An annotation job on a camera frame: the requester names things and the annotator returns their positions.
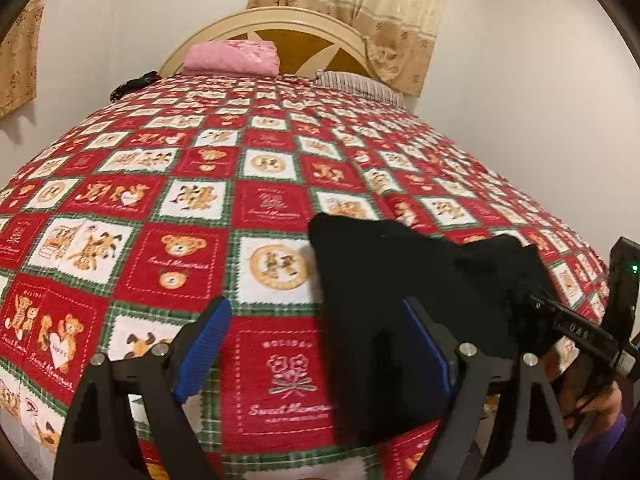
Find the purple right sleeve forearm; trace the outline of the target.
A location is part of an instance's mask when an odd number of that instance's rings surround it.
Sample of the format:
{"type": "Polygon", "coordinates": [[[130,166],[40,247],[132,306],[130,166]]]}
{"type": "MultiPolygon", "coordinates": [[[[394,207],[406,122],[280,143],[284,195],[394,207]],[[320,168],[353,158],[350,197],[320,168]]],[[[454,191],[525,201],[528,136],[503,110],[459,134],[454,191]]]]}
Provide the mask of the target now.
{"type": "Polygon", "coordinates": [[[581,445],[574,455],[574,478],[626,480],[639,478],[639,411],[624,414],[601,437],[581,445]]]}

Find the person's right hand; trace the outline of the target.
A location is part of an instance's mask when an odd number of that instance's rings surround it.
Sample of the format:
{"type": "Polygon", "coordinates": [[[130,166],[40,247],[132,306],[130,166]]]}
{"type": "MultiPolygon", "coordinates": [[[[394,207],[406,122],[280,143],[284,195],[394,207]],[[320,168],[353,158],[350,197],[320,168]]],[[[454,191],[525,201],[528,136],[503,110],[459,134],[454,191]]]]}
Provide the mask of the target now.
{"type": "Polygon", "coordinates": [[[597,367],[588,354],[579,353],[565,370],[562,357],[553,347],[540,364],[554,388],[565,429],[579,434],[579,443],[586,444],[613,428],[623,409],[623,393],[612,377],[591,378],[597,367]]]}

